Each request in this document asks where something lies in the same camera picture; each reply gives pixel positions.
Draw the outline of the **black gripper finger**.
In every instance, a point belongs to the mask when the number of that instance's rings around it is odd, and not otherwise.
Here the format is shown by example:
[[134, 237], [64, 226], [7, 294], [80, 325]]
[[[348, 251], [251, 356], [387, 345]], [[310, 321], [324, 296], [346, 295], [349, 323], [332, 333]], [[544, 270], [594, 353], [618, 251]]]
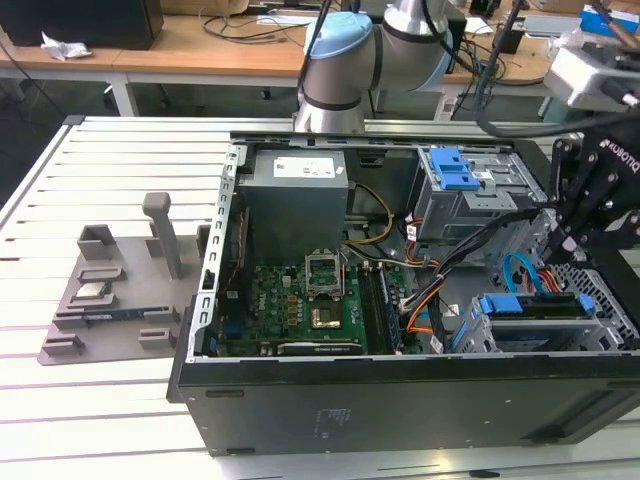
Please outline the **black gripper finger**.
[[561, 259], [571, 262], [577, 251], [624, 247], [624, 227], [614, 211], [623, 174], [615, 155], [605, 149], [561, 150]]
[[572, 215], [575, 210], [575, 141], [560, 138], [552, 149], [549, 201], [555, 209], [557, 230], [564, 241], [573, 241]]

